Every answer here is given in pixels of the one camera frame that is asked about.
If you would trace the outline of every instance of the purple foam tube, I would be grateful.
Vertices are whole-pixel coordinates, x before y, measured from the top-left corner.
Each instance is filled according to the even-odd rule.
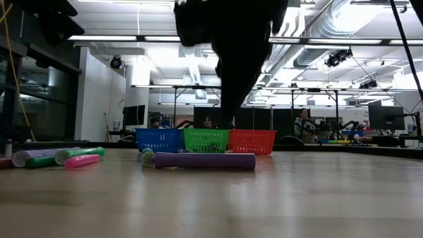
[[[256,167],[256,156],[254,154],[157,153],[153,162],[156,169],[178,167],[250,171]]]

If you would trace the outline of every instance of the red basket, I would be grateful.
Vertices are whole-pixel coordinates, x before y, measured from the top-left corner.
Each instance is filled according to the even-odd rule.
[[[273,150],[276,131],[272,130],[231,130],[228,149],[234,153],[269,155]]]

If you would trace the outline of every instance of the computer monitor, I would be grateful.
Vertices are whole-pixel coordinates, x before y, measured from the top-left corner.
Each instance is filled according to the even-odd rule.
[[[370,128],[405,130],[404,111],[397,106],[369,106]]]
[[[144,125],[145,105],[129,106],[124,109],[125,126]]]

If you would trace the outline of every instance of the plastic basket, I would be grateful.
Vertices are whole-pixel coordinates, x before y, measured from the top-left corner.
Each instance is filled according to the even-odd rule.
[[[276,132],[273,130],[231,130],[228,149],[234,153],[269,155],[273,150]]]
[[[229,130],[184,129],[185,147],[197,153],[225,153]]]
[[[137,129],[139,152],[150,148],[154,152],[178,153],[183,149],[182,130],[177,129]]]

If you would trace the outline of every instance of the blue basket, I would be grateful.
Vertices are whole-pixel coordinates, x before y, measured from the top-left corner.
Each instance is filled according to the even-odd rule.
[[[145,148],[156,152],[178,153],[184,148],[182,130],[177,129],[137,129],[138,150]]]

